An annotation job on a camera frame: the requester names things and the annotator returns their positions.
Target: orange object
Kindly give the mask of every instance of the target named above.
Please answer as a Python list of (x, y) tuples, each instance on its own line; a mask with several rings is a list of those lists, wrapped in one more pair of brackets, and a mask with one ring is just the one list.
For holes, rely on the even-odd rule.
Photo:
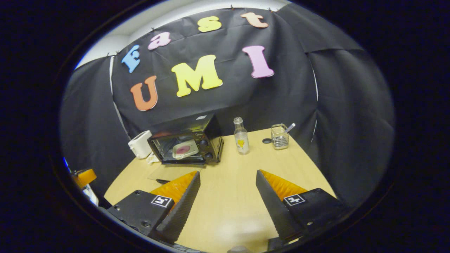
[(274, 189), (275, 193), (281, 201), (283, 201), (285, 197), (307, 192), (307, 190), (287, 181), (286, 179), (263, 170), (260, 171), (264, 175), (265, 179), (269, 182), (270, 186), (272, 186), (272, 189)]
[(155, 195), (160, 195), (164, 197), (172, 198), (175, 204), (172, 209), (176, 206), (176, 204), (180, 201), (181, 197), (185, 193), (192, 179), (194, 178), (197, 171), (193, 171), (184, 176), (181, 176), (177, 179), (174, 179), (164, 185), (152, 190), (150, 193)]
[(80, 188), (83, 188), (90, 182), (94, 181), (94, 179), (96, 179), (96, 178), (97, 178), (97, 175), (94, 173), (94, 170), (89, 169), (89, 170), (77, 173), (73, 179), (75, 180), (76, 184)]

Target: white wall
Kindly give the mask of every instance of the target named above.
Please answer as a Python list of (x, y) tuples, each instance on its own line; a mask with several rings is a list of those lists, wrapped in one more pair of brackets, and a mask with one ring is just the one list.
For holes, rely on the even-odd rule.
[(273, 11), (290, 3), (287, 0), (168, 0), (142, 11), (128, 19), (102, 39), (85, 54), (77, 67), (109, 55), (116, 54), (125, 46), (152, 30), (177, 19), (213, 9), (236, 8), (268, 9)]

